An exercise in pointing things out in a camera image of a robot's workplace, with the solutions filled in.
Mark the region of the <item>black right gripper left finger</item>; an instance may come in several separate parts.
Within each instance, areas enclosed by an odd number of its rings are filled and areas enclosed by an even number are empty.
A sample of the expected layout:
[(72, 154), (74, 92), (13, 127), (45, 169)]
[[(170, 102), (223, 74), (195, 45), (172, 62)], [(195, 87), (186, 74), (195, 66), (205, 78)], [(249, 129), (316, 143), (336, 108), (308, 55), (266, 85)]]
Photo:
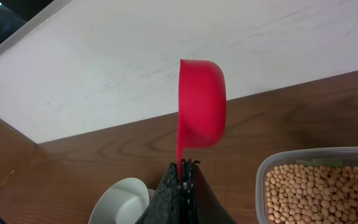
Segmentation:
[(177, 165), (172, 162), (168, 165), (149, 206), (135, 224), (179, 224), (180, 193)]

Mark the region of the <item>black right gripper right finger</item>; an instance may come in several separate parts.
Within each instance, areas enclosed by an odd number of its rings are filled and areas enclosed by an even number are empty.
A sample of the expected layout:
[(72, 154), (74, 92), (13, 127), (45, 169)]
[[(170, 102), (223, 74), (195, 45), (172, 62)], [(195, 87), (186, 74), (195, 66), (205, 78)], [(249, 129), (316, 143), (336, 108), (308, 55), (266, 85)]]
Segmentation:
[(182, 223), (236, 224), (216, 198), (198, 164), (200, 161), (181, 160)]

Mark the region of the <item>red measuring scoop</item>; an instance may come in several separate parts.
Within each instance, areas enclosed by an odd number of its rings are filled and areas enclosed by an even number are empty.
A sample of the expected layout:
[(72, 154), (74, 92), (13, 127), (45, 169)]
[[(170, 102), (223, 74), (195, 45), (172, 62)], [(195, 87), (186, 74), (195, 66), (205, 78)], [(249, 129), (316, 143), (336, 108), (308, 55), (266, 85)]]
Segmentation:
[(178, 82), (177, 166), (183, 174), (183, 150), (210, 147), (226, 125), (226, 84), (222, 70), (207, 60), (180, 60)]

